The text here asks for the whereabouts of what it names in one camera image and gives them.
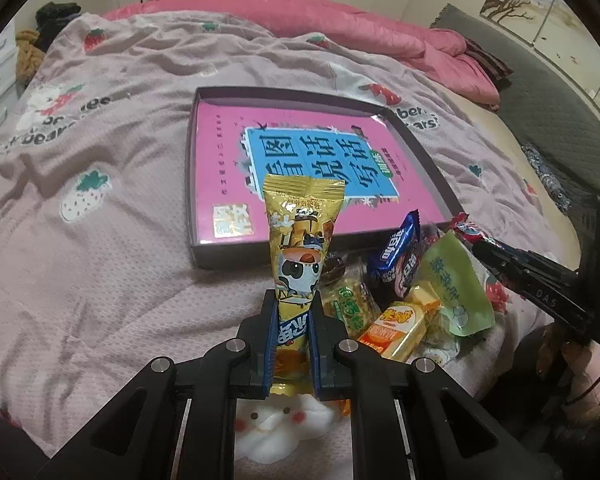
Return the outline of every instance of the blanket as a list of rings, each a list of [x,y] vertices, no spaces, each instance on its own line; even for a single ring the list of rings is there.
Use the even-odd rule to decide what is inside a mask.
[[[391,56],[476,103],[500,102],[496,87],[480,64],[465,54],[466,41],[456,31],[418,27],[329,0],[149,0],[113,10],[105,17],[116,20],[186,9],[228,12],[279,38],[318,31],[341,46]]]
[[[235,336],[272,285],[267,267],[211,272],[189,259],[185,146],[199,86],[389,104],[476,223],[560,258],[511,161],[426,76],[313,36],[179,11],[113,22],[86,14],[54,41],[0,129],[0,409],[47,454],[153,357],[193,359]],[[517,297],[507,311],[446,366],[471,394],[548,322]],[[236,478],[350,478],[350,454],[343,418],[280,462],[239,460]]]

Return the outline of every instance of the metal bolt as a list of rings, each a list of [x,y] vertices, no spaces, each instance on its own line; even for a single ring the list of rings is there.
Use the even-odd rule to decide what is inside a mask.
[[[226,342],[226,349],[229,352],[240,352],[244,350],[247,343],[245,343],[242,339],[231,339]]]
[[[355,352],[358,346],[358,342],[353,339],[343,339],[338,343],[338,348],[343,352]]]
[[[423,374],[428,374],[436,368],[436,364],[428,357],[421,357],[416,360],[416,368]]]
[[[151,361],[151,370],[154,372],[166,372],[171,366],[171,363],[166,357],[158,357]]]

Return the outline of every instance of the yellow cake package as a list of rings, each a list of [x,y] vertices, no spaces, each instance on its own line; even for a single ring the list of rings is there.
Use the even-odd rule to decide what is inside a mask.
[[[278,298],[279,332],[273,393],[308,377],[306,322],[344,200],[343,180],[265,176],[262,190],[269,219],[271,267]]]
[[[405,301],[394,301],[358,339],[382,357],[405,363],[427,333],[440,299],[428,282],[411,287]]]

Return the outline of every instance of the green snack bag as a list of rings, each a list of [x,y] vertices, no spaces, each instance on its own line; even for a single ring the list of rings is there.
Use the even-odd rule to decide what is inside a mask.
[[[494,325],[491,301],[480,286],[469,256],[452,231],[422,257],[413,282],[427,280],[439,295],[440,311],[454,335],[467,336]]]

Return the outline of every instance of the red cheek on plush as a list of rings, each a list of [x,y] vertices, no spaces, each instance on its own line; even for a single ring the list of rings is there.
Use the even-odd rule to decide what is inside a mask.
[[[291,420],[294,421],[296,424],[300,424],[301,422],[304,422],[305,419],[306,419],[306,415],[304,414],[304,412],[295,412],[291,416]]]

